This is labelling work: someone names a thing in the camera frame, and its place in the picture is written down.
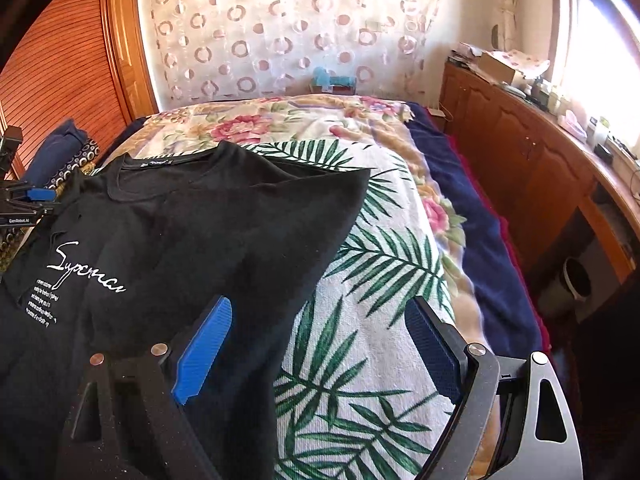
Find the black printed t-shirt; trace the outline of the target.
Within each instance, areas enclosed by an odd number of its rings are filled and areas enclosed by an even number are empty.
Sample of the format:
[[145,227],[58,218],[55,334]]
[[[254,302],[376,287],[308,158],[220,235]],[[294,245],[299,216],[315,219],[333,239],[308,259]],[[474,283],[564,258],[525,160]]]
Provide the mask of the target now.
[[91,356],[133,358],[171,341],[220,295],[231,327],[186,417],[224,478],[271,478],[273,384],[369,178],[229,142],[75,174],[1,279],[2,477],[53,476]]

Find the folded navy garment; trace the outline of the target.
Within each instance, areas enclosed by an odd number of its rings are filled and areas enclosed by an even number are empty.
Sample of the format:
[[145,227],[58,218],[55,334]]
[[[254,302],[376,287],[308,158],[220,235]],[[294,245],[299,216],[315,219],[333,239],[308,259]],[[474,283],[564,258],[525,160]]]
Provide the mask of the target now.
[[23,179],[36,188],[44,188],[87,142],[88,133],[79,129],[73,119],[66,119],[46,136]]

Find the folded dotted dark garment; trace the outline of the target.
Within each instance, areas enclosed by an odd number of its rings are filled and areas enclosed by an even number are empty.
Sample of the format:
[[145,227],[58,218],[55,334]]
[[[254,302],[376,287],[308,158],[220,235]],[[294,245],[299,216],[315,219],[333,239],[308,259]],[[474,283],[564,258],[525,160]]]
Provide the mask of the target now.
[[65,182],[70,178],[74,171],[79,170],[83,174],[90,174],[90,172],[96,168],[96,162],[98,161],[99,154],[99,145],[95,140],[88,139],[80,151],[66,162],[66,164],[49,180],[46,184],[46,188],[49,190],[55,190],[55,192],[58,193],[62,190]]

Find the navy blue blanket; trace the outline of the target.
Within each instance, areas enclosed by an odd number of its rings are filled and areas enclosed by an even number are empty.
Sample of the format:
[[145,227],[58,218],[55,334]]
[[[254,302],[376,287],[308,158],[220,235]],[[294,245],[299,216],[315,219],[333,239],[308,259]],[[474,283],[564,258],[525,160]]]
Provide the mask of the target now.
[[413,118],[407,127],[414,144],[444,196],[466,218],[462,269],[473,284],[488,344],[499,356],[512,358],[549,352],[548,330],[530,301],[506,220],[492,208],[456,142],[435,126],[426,108],[415,102],[408,107]]

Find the wooden louvered wardrobe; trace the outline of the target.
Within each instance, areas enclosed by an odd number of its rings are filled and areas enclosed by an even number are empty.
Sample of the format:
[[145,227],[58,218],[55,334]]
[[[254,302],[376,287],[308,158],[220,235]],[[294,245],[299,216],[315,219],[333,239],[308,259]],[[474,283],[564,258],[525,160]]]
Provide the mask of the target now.
[[1,71],[1,120],[21,128],[10,174],[21,177],[66,119],[108,148],[134,119],[158,110],[139,0],[30,0]]

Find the wooden sideboard cabinet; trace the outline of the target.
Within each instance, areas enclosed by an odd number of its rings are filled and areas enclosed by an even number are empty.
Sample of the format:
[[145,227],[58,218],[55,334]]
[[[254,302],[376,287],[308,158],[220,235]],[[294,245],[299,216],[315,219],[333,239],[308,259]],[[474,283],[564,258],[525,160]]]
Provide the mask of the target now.
[[530,289],[589,240],[619,283],[639,267],[639,204],[630,186],[547,114],[446,62],[439,106],[447,133],[508,222]]

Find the floral bed quilt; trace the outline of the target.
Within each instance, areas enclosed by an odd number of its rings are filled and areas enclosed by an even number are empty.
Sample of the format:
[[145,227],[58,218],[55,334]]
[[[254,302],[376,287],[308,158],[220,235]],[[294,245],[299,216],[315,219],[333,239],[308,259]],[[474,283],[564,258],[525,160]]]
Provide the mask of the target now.
[[425,298],[469,341],[483,320],[462,268],[464,218],[411,139],[406,104],[256,99],[177,108],[119,145],[134,158],[222,141],[322,169],[370,170],[356,224],[294,323],[274,385],[279,479],[411,479],[452,413],[416,351],[406,302]]

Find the pink circle patterned curtain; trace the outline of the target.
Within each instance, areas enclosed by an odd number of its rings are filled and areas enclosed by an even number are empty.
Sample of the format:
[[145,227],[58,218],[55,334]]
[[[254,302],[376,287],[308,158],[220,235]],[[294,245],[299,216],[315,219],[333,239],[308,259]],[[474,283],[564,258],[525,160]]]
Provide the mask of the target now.
[[416,100],[439,0],[139,0],[158,105],[302,94],[343,77]]

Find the cardboard box with cloth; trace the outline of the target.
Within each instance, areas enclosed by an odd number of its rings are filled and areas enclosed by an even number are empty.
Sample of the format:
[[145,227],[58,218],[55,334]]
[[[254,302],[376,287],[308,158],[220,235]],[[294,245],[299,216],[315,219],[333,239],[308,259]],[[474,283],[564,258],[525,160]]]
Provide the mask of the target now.
[[549,60],[535,58],[519,50],[484,51],[473,70],[492,84],[518,87],[543,75],[549,66]]

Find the blue toy on headboard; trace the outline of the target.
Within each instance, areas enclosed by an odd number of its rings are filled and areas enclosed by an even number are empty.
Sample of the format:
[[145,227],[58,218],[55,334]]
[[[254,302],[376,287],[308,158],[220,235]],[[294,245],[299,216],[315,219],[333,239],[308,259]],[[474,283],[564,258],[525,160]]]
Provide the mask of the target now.
[[334,94],[334,96],[354,96],[357,79],[349,76],[332,75],[323,67],[317,67],[312,73],[310,91],[312,93]]

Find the tied window drape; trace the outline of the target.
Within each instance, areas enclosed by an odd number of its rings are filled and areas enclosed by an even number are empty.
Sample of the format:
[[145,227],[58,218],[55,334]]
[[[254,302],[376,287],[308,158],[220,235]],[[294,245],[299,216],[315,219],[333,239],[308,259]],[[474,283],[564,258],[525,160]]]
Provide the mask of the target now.
[[491,45],[495,50],[510,51],[518,46],[517,10],[518,0],[494,0]]

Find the window with wooden frame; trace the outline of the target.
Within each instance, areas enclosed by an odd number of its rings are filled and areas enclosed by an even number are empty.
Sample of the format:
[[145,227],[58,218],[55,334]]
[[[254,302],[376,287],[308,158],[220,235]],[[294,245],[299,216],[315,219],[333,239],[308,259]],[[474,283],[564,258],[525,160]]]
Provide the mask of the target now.
[[552,82],[582,124],[602,119],[608,132],[639,153],[639,52],[634,32],[604,0],[559,0],[560,53]]

